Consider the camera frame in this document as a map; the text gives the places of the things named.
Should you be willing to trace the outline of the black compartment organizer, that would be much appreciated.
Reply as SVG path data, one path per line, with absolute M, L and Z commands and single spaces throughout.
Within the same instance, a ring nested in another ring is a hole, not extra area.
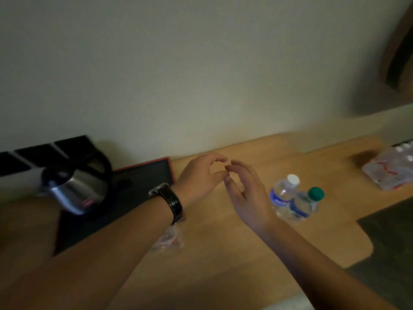
M 96 146 L 86 135 L 12 151 L 2 151 L 0 152 L 0 177 L 55 163 L 82 161 L 96 151 Z

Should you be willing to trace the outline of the white cap water bottle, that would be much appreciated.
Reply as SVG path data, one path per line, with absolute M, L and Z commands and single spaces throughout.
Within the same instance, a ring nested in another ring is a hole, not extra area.
M 289 174 L 272 186 L 269 192 L 269 199 L 272 203 L 272 208 L 279 218 L 286 213 L 287 207 L 295 197 L 296 188 L 299 184 L 299 177 L 295 174 Z

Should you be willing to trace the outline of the black leather wristwatch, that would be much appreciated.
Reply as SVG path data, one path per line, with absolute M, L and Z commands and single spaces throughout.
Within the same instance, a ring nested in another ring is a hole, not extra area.
M 148 197 L 150 199 L 158 196 L 163 198 L 163 200 L 168 204 L 170 210 L 172 211 L 173 221 L 171 223 L 171 226 L 174 226 L 183 218 L 184 212 L 181 201 L 173 192 L 170 185 L 166 182 L 161 183 L 148 192 Z

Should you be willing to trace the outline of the green cap water bottle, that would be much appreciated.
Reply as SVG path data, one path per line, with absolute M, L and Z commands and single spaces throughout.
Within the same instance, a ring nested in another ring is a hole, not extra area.
M 317 212 L 318 204 L 324 197 L 325 193 L 319 187 L 296 192 L 287 208 L 288 218 L 297 221 L 308 219 Z

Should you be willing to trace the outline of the person's left hand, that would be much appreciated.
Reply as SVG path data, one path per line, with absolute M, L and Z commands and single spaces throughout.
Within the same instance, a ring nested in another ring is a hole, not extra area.
M 217 185 L 209 182 L 210 167 L 215 162 L 227 162 L 228 158 L 217 152 L 200 155 L 187 164 L 172 186 L 178 196 L 183 209 L 188 208 L 202 198 L 209 195 Z

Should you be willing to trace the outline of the black tray with red edge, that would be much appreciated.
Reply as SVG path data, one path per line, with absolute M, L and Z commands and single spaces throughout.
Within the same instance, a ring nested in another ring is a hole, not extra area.
M 148 192 L 161 183 L 175 181 L 169 157 L 117 169 L 111 195 L 102 205 L 83 216 L 60 213 L 53 256 L 67 250 L 110 225 L 149 199 Z

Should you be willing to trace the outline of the person's left forearm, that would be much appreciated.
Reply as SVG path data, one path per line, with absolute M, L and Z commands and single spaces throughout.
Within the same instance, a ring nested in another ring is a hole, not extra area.
M 173 223 L 162 197 L 29 272 L 0 296 L 0 310 L 102 310 Z

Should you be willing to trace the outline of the steel electric kettle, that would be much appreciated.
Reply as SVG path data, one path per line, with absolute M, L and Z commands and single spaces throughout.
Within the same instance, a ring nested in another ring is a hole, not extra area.
M 85 158 L 46 166 L 41 190 L 49 193 L 67 212 L 76 216 L 100 208 L 111 193 L 113 170 L 108 158 L 94 150 Z

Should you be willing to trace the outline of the clear plastic wrapped package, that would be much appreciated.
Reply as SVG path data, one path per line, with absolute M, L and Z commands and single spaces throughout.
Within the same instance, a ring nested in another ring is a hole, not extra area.
M 361 169 L 383 191 L 413 182 L 413 140 L 388 147 Z

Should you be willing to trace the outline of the person's right hand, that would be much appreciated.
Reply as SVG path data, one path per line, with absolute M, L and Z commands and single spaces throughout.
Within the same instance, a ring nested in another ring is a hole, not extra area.
M 231 163 L 226 165 L 225 169 L 238 175 L 244 188 L 243 191 L 240 190 L 243 193 L 243 204 L 234 207 L 236 213 L 256 235 L 265 235 L 277 221 L 277 217 L 261 179 L 253 177 L 243 167 Z

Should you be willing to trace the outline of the small clear plastic wrapper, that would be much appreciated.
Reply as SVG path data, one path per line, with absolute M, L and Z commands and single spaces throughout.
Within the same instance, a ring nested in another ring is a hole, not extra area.
M 152 245 L 149 253 L 178 251 L 184 248 L 181 229 L 178 224 L 169 227 L 158 241 Z

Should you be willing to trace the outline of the person's right forearm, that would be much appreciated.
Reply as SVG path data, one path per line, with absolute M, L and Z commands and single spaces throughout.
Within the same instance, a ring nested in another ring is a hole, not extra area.
M 397 310 L 282 220 L 256 231 L 278 256 L 315 310 Z

